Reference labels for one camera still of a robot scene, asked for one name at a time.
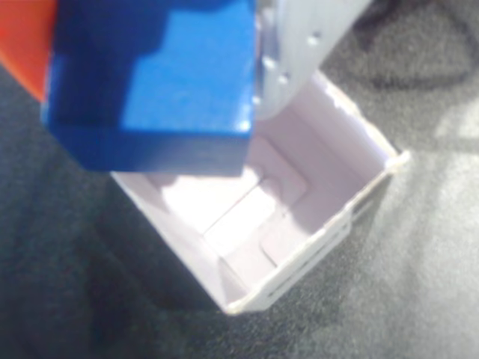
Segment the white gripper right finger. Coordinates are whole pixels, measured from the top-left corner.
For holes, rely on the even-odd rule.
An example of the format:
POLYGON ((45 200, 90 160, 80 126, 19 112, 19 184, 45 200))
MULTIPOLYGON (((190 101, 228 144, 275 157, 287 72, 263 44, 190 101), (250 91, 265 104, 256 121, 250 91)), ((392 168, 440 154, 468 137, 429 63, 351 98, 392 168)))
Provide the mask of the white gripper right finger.
POLYGON ((367 10, 368 0, 257 3, 255 116, 283 110, 367 10))

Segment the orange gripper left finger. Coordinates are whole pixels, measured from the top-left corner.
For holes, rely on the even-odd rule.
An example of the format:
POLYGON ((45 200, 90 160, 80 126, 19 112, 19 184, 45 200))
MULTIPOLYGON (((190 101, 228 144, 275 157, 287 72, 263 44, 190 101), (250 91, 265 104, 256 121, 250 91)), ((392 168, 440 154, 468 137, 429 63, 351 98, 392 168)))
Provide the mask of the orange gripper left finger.
POLYGON ((56 5, 52 0, 1 2, 1 65, 41 102, 56 5))

